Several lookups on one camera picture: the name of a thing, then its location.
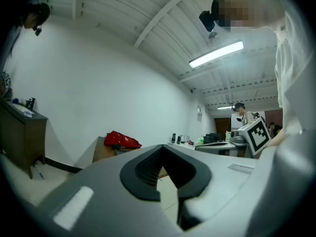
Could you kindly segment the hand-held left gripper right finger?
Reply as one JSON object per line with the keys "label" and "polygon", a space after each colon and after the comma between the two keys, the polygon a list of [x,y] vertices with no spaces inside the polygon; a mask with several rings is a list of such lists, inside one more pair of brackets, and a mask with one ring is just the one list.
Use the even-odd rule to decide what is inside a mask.
{"label": "hand-held left gripper right finger", "polygon": [[164,237],[303,236],[309,226],[297,219],[314,203],[316,134],[288,136],[266,148],[259,159],[226,157],[183,149],[205,163],[211,178],[203,192],[182,202],[194,225],[186,230],[172,220]]}

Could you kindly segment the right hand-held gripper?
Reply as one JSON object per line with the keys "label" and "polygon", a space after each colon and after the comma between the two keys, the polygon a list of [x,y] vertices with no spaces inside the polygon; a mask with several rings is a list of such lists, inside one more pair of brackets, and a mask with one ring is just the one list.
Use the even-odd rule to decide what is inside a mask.
{"label": "right hand-held gripper", "polygon": [[233,130],[230,142],[237,147],[246,146],[251,157],[260,153],[271,140],[264,119],[258,117],[237,130]]}

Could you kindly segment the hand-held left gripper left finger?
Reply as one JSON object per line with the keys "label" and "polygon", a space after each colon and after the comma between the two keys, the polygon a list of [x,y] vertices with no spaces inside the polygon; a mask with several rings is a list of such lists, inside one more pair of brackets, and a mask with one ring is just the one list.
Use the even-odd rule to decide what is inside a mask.
{"label": "hand-held left gripper left finger", "polygon": [[182,229],[170,221],[159,201],[132,195],[120,171],[149,146],[97,161],[53,190],[38,206],[65,235],[72,237],[177,237]]}

